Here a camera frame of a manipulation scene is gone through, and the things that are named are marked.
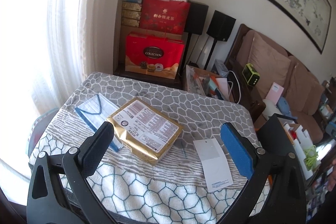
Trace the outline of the red ribbon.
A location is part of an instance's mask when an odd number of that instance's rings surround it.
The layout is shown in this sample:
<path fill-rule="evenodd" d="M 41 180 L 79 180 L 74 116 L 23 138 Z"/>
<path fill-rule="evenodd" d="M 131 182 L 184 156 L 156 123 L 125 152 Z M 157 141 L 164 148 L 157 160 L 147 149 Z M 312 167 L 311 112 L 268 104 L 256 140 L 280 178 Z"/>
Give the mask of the red ribbon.
<path fill-rule="evenodd" d="M 291 134 L 293 140 L 297 139 L 297 133 L 295 131 L 291 131 L 290 134 Z"/>

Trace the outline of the left black speaker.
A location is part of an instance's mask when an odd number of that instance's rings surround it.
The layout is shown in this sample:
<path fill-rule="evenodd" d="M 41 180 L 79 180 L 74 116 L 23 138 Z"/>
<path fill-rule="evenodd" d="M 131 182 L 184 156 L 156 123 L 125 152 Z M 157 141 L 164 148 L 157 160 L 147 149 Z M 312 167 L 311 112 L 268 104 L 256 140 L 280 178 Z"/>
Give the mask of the left black speaker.
<path fill-rule="evenodd" d="M 201 36 L 203 33 L 209 6 L 191 0 L 189 0 L 188 3 L 190 4 L 190 8 L 187 15 L 184 32 Z"/>

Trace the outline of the green black lantern device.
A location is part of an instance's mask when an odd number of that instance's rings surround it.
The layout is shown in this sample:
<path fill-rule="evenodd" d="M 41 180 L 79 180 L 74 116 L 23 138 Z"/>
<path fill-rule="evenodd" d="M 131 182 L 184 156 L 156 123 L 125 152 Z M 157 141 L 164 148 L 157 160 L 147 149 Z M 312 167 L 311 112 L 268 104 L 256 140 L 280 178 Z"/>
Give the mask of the green black lantern device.
<path fill-rule="evenodd" d="M 242 75 L 249 86 L 256 86 L 260 79 L 260 74 L 251 63 L 247 63 L 242 70 Z"/>

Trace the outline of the brown sofa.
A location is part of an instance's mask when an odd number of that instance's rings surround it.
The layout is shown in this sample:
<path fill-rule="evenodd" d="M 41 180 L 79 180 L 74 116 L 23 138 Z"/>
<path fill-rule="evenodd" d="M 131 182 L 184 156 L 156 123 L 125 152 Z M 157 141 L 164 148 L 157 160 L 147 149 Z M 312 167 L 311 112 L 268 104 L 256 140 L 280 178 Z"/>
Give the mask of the brown sofa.
<path fill-rule="evenodd" d="M 316 76 L 294 55 L 275 41 L 241 24 L 226 58 L 226 67 L 242 71 L 251 63 L 260 74 L 255 87 L 248 87 L 240 103 L 250 112 L 256 128 L 266 122 L 262 113 L 263 100 L 272 84 L 283 87 L 282 96 L 289 103 L 291 113 L 307 129 L 313 143 L 319 143 L 323 131 L 313 117 L 318 110 L 324 87 Z"/>

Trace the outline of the blue face mask pack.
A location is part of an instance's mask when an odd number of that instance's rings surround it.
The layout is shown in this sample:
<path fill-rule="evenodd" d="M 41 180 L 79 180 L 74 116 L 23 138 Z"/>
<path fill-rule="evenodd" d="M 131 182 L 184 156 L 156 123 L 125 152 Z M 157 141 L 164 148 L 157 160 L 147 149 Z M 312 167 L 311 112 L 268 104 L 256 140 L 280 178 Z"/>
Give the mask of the blue face mask pack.
<path fill-rule="evenodd" d="M 96 132 L 110 114 L 118 109 L 119 107 L 103 94 L 98 93 L 77 106 L 75 112 L 93 132 Z"/>

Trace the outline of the white cardboard box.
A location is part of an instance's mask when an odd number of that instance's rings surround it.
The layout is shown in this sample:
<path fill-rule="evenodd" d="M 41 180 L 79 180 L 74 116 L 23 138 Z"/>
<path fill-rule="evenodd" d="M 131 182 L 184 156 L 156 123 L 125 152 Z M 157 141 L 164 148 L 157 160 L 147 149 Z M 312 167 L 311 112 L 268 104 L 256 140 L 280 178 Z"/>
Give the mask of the white cardboard box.
<path fill-rule="evenodd" d="M 321 165 L 321 161 L 318 159 L 316 146 L 313 144 L 308 130 L 304 129 L 300 124 L 290 124 L 288 122 L 283 124 L 283 128 L 293 145 L 295 154 L 301 164 L 305 180 L 310 179 Z M 291 131 L 295 131 L 297 133 L 297 139 L 293 140 L 290 134 Z"/>

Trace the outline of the grey patterned blanket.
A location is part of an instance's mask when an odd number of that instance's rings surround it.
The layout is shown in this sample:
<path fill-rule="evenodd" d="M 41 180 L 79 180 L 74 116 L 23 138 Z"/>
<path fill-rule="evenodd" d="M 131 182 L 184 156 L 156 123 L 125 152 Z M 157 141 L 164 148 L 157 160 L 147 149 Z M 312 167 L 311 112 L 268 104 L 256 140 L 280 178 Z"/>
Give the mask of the grey patterned blanket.
<path fill-rule="evenodd" d="M 231 123 L 260 146 L 251 116 L 239 104 L 96 72 L 57 112 L 29 165 L 41 152 L 79 147 L 105 121 L 115 126 L 114 143 L 87 181 L 125 222 L 217 222 L 247 180 L 227 149 L 216 150 L 223 146 L 222 124 Z"/>

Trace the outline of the blue plush toy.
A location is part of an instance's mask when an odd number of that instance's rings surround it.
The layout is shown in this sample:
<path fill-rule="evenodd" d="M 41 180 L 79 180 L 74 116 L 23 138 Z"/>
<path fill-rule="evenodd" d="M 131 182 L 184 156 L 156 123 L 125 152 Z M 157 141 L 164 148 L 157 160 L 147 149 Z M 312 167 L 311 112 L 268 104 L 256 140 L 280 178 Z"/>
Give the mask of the blue plush toy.
<path fill-rule="evenodd" d="M 290 106 L 288 104 L 288 102 L 286 101 L 286 99 L 281 96 L 277 102 L 277 108 L 280 110 L 280 112 L 287 117 L 293 118 L 295 120 L 297 120 L 296 116 L 293 116 L 290 110 Z"/>

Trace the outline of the red collection gift box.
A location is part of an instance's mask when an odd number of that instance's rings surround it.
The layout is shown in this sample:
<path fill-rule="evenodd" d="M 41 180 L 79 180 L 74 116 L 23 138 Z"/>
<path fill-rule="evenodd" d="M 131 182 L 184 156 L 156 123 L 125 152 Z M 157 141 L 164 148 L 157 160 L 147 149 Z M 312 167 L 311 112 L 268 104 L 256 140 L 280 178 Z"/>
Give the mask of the red collection gift box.
<path fill-rule="evenodd" d="M 174 79 L 184 48 L 182 40 L 131 32 L 125 39 L 125 70 Z"/>

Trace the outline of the white paper card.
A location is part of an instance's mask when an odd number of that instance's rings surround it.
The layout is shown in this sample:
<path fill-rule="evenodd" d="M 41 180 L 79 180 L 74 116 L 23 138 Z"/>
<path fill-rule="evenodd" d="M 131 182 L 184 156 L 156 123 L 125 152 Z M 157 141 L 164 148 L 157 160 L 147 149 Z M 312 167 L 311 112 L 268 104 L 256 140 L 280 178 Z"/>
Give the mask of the white paper card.
<path fill-rule="evenodd" d="M 208 192 L 215 192 L 233 184 L 227 158 L 217 139 L 194 141 L 201 160 Z"/>

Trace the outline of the pink booklet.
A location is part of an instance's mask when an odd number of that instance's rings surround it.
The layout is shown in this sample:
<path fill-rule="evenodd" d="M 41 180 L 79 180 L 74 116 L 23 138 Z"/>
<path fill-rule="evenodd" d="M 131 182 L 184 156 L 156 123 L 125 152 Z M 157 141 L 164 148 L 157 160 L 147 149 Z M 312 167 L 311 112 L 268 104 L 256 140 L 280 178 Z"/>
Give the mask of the pink booklet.
<path fill-rule="evenodd" d="M 274 104 L 277 104 L 278 100 L 282 96 L 283 91 L 284 88 L 279 84 L 277 84 L 276 82 L 274 82 L 265 98 L 273 102 Z"/>

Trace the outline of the cream curtain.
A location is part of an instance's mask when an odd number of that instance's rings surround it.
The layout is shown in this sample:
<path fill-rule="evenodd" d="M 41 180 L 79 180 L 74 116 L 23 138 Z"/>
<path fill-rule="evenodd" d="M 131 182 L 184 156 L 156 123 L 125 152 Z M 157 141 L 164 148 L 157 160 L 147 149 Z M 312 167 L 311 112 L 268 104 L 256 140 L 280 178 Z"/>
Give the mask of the cream curtain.
<path fill-rule="evenodd" d="M 93 72 L 111 74 L 120 0 L 36 0 L 31 26 L 31 98 L 44 113 L 60 107 Z"/>

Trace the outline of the tan paper package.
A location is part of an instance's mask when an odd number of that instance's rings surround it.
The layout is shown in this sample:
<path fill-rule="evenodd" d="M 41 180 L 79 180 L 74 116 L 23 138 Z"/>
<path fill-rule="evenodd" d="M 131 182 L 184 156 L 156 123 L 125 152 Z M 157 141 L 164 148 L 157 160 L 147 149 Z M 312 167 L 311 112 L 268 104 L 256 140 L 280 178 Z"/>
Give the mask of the tan paper package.
<path fill-rule="evenodd" d="M 107 118 L 115 137 L 132 154 L 156 165 L 173 146 L 183 127 L 140 98 L 133 98 Z"/>

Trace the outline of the white helmet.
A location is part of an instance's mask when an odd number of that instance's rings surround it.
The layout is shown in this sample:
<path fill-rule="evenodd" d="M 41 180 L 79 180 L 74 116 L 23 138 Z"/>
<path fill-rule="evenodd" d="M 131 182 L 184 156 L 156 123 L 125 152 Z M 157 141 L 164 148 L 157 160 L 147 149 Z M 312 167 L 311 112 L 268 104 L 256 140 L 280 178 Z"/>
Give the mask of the white helmet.
<path fill-rule="evenodd" d="M 277 108 L 277 106 L 269 99 L 263 99 L 265 104 L 265 109 L 262 112 L 262 116 L 268 120 L 273 114 L 281 115 L 281 111 Z"/>

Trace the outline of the red tea gift bag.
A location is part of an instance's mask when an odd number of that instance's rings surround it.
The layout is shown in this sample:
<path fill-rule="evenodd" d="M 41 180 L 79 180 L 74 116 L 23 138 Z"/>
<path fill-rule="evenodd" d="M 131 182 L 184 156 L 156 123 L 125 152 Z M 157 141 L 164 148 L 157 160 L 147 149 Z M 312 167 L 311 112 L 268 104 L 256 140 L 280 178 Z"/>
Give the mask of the red tea gift bag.
<path fill-rule="evenodd" d="M 143 0 L 139 27 L 182 35 L 189 9 L 184 1 Z"/>

